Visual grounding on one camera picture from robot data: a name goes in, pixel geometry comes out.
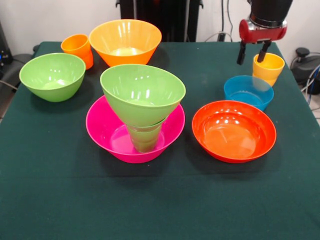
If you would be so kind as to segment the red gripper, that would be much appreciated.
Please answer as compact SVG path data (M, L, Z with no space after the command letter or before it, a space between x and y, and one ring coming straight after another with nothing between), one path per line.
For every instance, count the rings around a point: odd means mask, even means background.
M273 41L281 40L287 32L287 21L284 20L279 27L266 28L255 25L249 18L242 19L239 24L240 49L236 63L242 65L246 56L247 44L263 42L262 49L257 57L257 62L264 61L268 48Z

